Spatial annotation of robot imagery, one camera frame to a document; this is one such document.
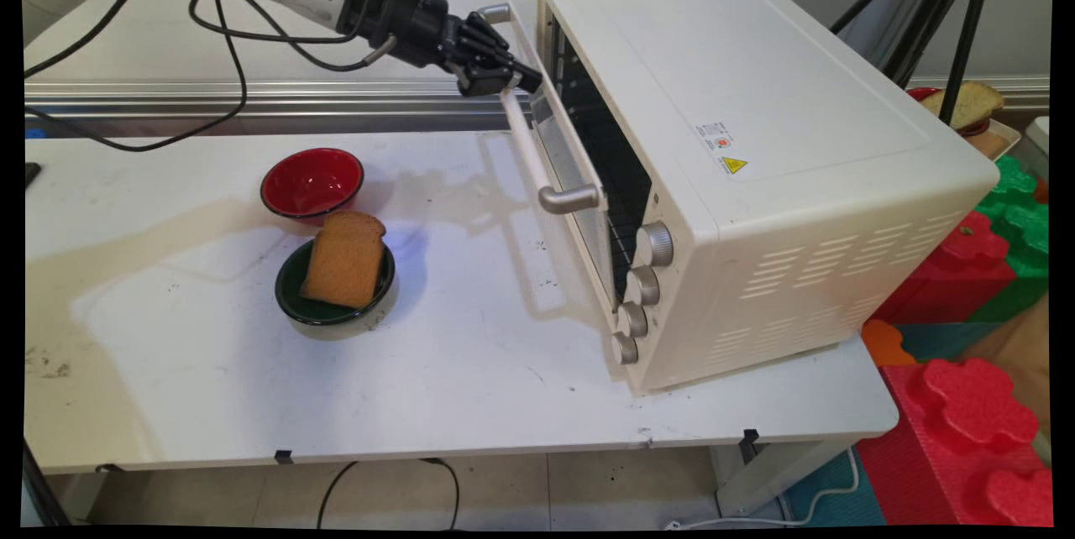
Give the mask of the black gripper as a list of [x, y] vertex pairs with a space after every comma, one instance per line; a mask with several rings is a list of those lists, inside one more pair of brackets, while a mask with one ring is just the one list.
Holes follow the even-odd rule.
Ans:
[[344, 0], [335, 30], [364, 39], [388, 56], [414, 67], [456, 65], [457, 87], [464, 97], [484, 97], [521, 88], [535, 94], [543, 84], [538, 69], [518, 62], [510, 45], [483, 15], [453, 16], [447, 0]]

